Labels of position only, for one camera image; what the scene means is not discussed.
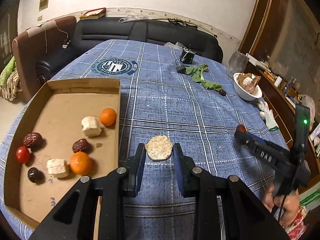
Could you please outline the right bare hand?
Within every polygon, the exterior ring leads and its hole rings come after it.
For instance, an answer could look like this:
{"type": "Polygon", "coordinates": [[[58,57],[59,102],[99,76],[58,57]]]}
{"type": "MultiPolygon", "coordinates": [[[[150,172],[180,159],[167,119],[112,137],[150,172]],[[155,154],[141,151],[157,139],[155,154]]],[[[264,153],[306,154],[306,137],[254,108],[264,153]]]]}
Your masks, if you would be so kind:
{"type": "Polygon", "coordinates": [[[268,209],[272,211],[274,206],[282,207],[285,211],[280,219],[280,224],[283,227],[290,225],[298,215],[299,210],[299,192],[291,193],[287,196],[273,196],[274,185],[270,184],[262,203],[268,209]]]}

